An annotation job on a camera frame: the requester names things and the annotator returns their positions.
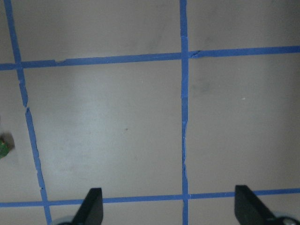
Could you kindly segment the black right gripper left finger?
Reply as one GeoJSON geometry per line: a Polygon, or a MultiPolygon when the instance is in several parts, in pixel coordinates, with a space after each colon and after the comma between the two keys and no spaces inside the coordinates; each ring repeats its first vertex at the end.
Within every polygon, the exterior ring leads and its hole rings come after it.
{"type": "Polygon", "coordinates": [[[71,221],[72,225],[101,225],[103,222],[102,188],[91,188],[79,210],[71,221]]]}

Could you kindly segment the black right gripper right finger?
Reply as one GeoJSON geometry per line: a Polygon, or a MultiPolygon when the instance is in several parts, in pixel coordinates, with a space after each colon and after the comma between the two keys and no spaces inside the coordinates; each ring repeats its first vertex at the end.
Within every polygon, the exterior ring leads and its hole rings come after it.
{"type": "Polygon", "coordinates": [[[235,186],[234,214],[240,225],[281,224],[281,220],[246,185],[235,186]]]}

